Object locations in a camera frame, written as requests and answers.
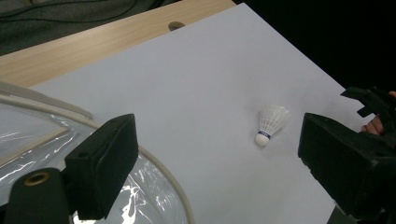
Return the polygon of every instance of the white feathers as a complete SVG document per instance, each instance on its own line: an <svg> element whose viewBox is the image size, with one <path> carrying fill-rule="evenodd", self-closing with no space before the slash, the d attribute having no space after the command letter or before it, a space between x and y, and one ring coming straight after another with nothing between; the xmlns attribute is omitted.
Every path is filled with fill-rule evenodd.
<svg viewBox="0 0 396 224"><path fill-rule="evenodd" d="M290 112L284 106L264 105L260 111L260 130L256 134L256 143L267 146L273 134L283 128L290 119Z"/></svg>

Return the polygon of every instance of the dark background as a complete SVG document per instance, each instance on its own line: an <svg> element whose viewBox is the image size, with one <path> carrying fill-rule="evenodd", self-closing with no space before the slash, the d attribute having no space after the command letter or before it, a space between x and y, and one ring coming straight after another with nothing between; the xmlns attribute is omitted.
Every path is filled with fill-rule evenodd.
<svg viewBox="0 0 396 224"><path fill-rule="evenodd" d="M241 2L344 88L396 90L396 1Z"/></svg>

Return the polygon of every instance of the cable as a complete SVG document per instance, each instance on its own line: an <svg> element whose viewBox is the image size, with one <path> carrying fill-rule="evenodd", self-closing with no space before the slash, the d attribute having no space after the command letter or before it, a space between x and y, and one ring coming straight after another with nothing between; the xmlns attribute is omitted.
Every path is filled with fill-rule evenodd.
<svg viewBox="0 0 396 224"><path fill-rule="evenodd" d="M165 0L154 0L154 2L149 6L148 10L152 10L156 7L160 7Z"/></svg>
<svg viewBox="0 0 396 224"><path fill-rule="evenodd" d="M0 94L2 95L13 95L21 98L25 98L28 100L33 100L37 102L41 102L46 105L53 105L57 106L63 109L70 110L72 112L78 113L80 115L83 115L89 119L92 118L92 114L89 111L86 111L78 106L71 105L67 102L63 102L61 100L48 97L45 94L42 94L38 91L32 91L27 88L23 88L17 85L13 85L11 83L6 83L3 81L0 81Z"/></svg>
<svg viewBox="0 0 396 224"><path fill-rule="evenodd" d="M181 200L184 211L186 212L187 223L195 224L194 216L192 213L192 208L191 208L189 199L187 198L187 194L186 194L186 192L184 192L183 188L177 182L176 178L165 167L165 165L163 165L162 162L160 162L156 157L154 157L151 153L149 153L145 148L139 146L139 153L141 155L143 155L144 157L146 157L146 159L151 161L155 165L155 167L157 167L161 171L161 173L163 173L163 175L166 177L166 179L169 181L169 183L175 189L175 192L177 193L178 197Z"/></svg>
<svg viewBox="0 0 396 224"><path fill-rule="evenodd" d="M44 6L40 6L40 7L48 7L48 6L57 6L57 5L66 5L66 4L74 4L74 3L92 3L92 2L105 2L108 0L95 0L95 1L83 1L83 2L69 2L69 3L58 3L58 4L52 4L52 5L44 5ZM15 21L51 21L51 22L61 22L61 23L91 23L91 22L100 22L100 21L108 21L108 20L112 20L115 19L117 17L123 16L126 13L128 13L132 8L134 8L136 6L137 0L133 0L134 2L131 4L131 6L129 8L127 8L125 11L121 12L121 14L112 16L112 17L108 17L105 19L101 19L101 20L96 20L96 21L61 21L61 20L51 20L51 19L39 19L39 18L27 18L27 19L16 19L16 20L1 20L3 18L9 18L9 17L14 17L17 15L20 15L26 11L38 8L38 7L33 7L33 8L28 8L22 12L10 15L10 16L5 16L5 17L0 17L0 22L15 22Z"/></svg>
<svg viewBox="0 0 396 224"><path fill-rule="evenodd" d="M30 101L24 98L13 98L7 95L0 94L0 103L6 105L15 105L17 107L58 115L67 119L74 120L75 122L85 124L94 129L98 129L100 127L98 126L98 123L93 122L93 120L87 119L86 117L80 116L79 114L73 113L69 110L63 110L56 106L46 105L37 101Z"/></svg>
<svg viewBox="0 0 396 224"><path fill-rule="evenodd" d="M21 15L21 14L27 12L27 11L34 10L34 9L38 9L38 8L41 8L41 7L56 7L56 6L60 6L60 5L79 4L79 3L95 3L95 2L106 2L106 1L108 1L108 0L92 0L92 1L79 1L79 2L62 2L62 3L53 3L53 4L46 4L46 5L43 4L43 5L39 5L39 6L33 6L33 7L26 8L25 10L22 10L22 11L20 11L20 12L17 12L17 13L8 15L8 16L0 17L0 20L6 19L6 18L10 18L10 17L14 17L14 16L18 16L18 15Z"/></svg>

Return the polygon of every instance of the plastic sheet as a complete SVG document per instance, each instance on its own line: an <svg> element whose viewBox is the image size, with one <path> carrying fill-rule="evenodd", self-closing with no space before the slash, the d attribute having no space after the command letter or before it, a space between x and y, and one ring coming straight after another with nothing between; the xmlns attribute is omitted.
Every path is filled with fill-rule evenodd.
<svg viewBox="0 0 396 224"><path fill-rule="evenodd" d="M0 167L0 205L7 203L15 180L45 167L62 170L64 157L95 131L70 119L12 105L0 104L0 111L0 156L14 158ZM20 155L13 156L21 149ZM161 169L143 155L139 155L107 219L81 221L75 213L73 220L112 224L188 223L177 191Z"/></svg>

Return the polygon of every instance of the wooden surface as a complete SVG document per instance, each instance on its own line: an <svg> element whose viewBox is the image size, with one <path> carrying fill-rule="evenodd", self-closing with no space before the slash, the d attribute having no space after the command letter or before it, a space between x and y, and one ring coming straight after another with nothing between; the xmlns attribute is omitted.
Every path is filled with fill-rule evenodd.
<svg viewBox="0 0 396 224"><path fill-rule="evenodd" d="M235 6L232 0L183 0L0 57L0 80L22 87L74 71L169 31Z"/></svg>

